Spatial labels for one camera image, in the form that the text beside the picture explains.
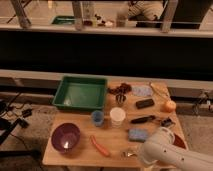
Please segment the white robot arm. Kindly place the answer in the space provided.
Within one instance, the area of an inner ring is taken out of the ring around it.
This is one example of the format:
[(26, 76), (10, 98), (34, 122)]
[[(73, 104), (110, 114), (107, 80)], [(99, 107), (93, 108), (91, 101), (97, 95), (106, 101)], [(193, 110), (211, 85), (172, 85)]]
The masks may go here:
[(182, 171), (213, 171), (213, 156), (175, 146), (174, 140), (174, 133), (170, 129), (158, 128), (137, 147), (138, 160), (145, 166), (161, 161)]

